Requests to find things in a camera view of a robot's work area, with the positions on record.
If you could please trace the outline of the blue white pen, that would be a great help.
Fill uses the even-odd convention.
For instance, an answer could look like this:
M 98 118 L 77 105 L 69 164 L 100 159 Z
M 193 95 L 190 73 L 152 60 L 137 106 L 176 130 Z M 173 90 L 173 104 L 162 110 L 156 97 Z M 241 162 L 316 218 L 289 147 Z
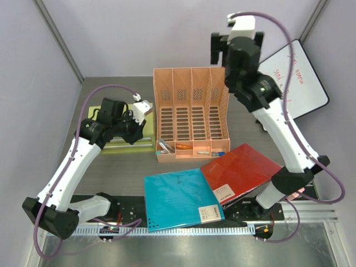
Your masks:
M 164 142 L 164 145 L 171 153 L 175 152 L 175 149 L 172 146 L 170 146 L 167 142 Z

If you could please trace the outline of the orange highlighter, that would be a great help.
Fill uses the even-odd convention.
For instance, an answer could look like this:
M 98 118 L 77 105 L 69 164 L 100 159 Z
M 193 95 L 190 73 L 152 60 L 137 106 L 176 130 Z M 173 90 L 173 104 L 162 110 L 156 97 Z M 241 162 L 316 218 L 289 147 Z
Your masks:
M 192 150 L 193 146 L 187 145 L 187 144 L 176 144 L 176 149 L 178 149 L 178 150 Z

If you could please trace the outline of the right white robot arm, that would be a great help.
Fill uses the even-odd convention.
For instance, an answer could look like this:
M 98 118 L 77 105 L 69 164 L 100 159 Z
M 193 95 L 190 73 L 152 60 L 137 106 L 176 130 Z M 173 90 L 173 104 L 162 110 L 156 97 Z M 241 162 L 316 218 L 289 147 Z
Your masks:
M 283 114 L 282 92 L 274 79 L 259 72 L 260 50 L 264 34 L 254 38 L 211 34 L 210 61 L 213 65 L 222 58 L 225 69 L 225 85 L 229 93 L 245 106 L 264 126 L 284 160 L 284 167 L 276 172 L 266 188 L 257 194 L 251 213 L 256 219 L 265 219 L 271 207 L 309 182 L 330 164 L 329 157 L 319 155 L 313 149 L 302 150 L 309 144 L 296 129 L 290 115 Z

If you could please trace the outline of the teal A4 folder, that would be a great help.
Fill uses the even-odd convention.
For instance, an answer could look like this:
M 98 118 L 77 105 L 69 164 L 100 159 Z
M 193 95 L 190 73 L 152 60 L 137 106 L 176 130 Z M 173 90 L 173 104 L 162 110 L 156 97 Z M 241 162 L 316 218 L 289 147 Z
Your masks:
M 215 223 L 224 212 L 200 169 L 144 178 L 149 232 Z

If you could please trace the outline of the orange plastic file organizer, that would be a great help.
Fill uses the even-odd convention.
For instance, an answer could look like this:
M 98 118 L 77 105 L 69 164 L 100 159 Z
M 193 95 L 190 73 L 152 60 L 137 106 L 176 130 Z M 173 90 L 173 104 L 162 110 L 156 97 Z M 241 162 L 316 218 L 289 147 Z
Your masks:
M 159 163 L 209 160 L 213 151 L 230 151 L 229 102 L 222 67 L 157 68 L 153 87 L 156 109 L 156 151 L 167 142 L 174 153 L 156 155 Z M 178 150 L 176 144 L 192 145 Z M 198 155 L 197 151 L 209 151 Z

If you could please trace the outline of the red A4 folder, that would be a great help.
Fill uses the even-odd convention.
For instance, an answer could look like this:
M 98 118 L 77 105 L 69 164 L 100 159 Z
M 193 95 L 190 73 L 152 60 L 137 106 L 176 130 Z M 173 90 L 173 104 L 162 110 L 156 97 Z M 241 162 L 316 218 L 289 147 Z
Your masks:
M 248 144 L 201 167 L 218 203 L 226 210 L 240 198 L 269 182 L 282 167 Z

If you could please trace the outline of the white marker pen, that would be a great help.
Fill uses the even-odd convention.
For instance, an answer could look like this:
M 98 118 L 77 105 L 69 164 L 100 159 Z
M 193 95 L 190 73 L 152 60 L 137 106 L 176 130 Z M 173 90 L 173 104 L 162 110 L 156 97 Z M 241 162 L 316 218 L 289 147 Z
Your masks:
M 159 145 L 165 152 L 167 152 L 168 154 L 170 153 L 170 150 L 164 145 L 163 142 L 159 141 Z

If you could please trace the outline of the blue and grey marker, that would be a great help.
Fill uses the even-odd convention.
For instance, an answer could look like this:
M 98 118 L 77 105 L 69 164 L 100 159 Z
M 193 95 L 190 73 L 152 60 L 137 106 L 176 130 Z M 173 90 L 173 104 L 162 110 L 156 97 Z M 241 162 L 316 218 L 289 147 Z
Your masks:
M 225 152 L 223 152 L 223 151 L 213 151 L 211 153 L 212 156 L 222 156 L 224 154 L 225 154 Z

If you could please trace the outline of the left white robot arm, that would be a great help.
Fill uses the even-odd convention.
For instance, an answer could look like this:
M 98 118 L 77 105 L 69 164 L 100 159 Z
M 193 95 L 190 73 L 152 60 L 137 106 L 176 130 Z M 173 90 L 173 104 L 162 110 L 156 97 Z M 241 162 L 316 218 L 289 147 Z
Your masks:
M 73 193 L 90 164 L 113 138 L 120 137 L 130 145 L 143 138 L 145 117 L 151 111 L 152 104 L 146 100 L 129 106 L 104 98 L 97 113 L 81 121 L 68 153 L 49 183 L 37 197 L 27 197 L 23 202 L 29 219 L 62 240 L 68 239 L 79 224 L 94 218 L 114 221 L 119 213 L 114 197 L 100 192 L 72 202 Z

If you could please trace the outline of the green metal drawer cabinet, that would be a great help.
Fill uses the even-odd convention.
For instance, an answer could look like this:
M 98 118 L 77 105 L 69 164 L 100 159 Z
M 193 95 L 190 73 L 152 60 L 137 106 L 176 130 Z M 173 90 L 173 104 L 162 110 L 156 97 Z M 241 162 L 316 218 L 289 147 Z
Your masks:
M 144 101 L 128 104 L 104 98 L 101 105 L 88 108 L 83 136 L 106 153 L 140 147 L 145 130 L 153 132 L 153 106 Z

